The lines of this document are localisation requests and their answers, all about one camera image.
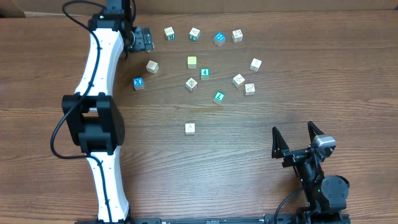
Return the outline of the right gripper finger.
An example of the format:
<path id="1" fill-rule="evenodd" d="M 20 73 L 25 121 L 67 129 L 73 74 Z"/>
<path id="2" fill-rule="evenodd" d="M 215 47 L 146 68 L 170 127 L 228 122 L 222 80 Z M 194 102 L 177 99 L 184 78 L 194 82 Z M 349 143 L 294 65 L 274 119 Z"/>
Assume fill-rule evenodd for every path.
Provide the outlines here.
<path id="1" fill-rule="evenodd" d="M 274 126 L 272 128 L 272 158 L 282 158 L 286 152 L 289 152 L 289 147 L 280 131 Z"/>
<path id="2" fill-rule="evenodd" d="M 325 133 L 321 131 L 312 121 L 307 123 L 308 133 L 310 136 L 310 142 L 312 146 L 321 146 Z"/>

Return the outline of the yellow top wooden block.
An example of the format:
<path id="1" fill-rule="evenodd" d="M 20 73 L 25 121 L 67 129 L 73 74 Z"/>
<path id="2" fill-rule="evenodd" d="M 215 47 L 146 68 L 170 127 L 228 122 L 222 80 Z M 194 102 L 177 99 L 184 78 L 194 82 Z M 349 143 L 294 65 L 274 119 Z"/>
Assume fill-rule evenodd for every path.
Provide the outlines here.
<path id="1" fill-rule="evenodd" d="M 188 67 L 188 69 L 196 69 L 197 68 L 196 56 L 187 57 L 187 67 Z"/>

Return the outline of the number 2 wooden block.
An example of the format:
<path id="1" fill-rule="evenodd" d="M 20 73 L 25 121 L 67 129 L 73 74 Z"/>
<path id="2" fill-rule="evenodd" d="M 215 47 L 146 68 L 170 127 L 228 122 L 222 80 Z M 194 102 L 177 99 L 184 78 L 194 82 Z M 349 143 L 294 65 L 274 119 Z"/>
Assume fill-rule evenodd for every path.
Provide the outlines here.
<path id="1" fill-rule="evenodd" d="M 195 81 L 193 78 L 189 78 L 186 83 L 185 83 L 185 87 L 190 90 L 190 91 L 194 91 L 197 89 L 198 87 L 198 82 Z"/>

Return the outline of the red D wooden block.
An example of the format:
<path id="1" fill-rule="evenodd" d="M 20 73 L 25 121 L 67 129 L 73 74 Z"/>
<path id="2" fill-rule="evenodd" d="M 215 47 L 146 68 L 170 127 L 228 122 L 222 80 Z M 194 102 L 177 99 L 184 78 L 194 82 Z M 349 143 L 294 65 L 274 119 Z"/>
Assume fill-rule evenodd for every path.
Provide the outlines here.
<path id="1" fill-rule="evenodd" d="M 186 135 L 195 135 L 195 123 L 186 123 L 185 124 L 185 134 Z"/>

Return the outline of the wooden block yellow blue side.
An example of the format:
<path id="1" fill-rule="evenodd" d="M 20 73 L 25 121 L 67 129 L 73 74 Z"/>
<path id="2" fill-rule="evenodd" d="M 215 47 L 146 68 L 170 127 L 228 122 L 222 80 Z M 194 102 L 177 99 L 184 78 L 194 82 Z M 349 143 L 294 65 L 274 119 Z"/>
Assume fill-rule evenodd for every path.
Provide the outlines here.
<path id="1" fill-rule="evenodd" d="M 151 43 L 151 46 L 149 47 L 149 49 L 147 50 L 147 52 L 152 52 L 154 49 L 154 43 Z"/>

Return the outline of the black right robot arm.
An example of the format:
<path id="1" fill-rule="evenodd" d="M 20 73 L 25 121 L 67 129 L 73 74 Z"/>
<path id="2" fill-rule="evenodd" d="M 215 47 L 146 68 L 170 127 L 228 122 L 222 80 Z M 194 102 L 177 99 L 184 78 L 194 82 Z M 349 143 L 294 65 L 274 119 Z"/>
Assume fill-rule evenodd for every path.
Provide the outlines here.
<path id="1" fill-rule="evenodd" d="M 310 144 L 291 151 L 280 131 L 272 128 L 272 158 L 283 159 L 282 167 L 293 167 L 302 187 L 287 196 L 277 207 L 271 223 L 350 223 L 346 209 L 349 181 L 340 175 L 324 176 L 321 163 L 330 157 L 336 147 L 333 136 L 325 134 L 312 121 L 308 122 Z M 304 192 L 308 206 L 300 207 L 295 215 L 279 214 L 282 206 L 292 197 Z"/>

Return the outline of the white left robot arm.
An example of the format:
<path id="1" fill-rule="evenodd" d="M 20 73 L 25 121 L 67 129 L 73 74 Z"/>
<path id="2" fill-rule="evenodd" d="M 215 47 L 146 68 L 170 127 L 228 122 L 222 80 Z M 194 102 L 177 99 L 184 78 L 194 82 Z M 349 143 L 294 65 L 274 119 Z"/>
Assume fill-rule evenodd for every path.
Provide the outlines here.
<path id="1" fill-rule="evenodd" d="M 134 1 L 107 1 L 82 27 L 90 33 L 90 50 L 83 76 L 74 94 L 62 99 L 63 118 L 50 138 L 67 123 L 81 159 L 90 165 L 98 198 L 95 223 L 133 223 L 123 189 L 120 152 L 125 137 L 123 117 L 113 98 L 116 67 L 129 53 L 154 48 L 150 30 L 135 27 Z"/>

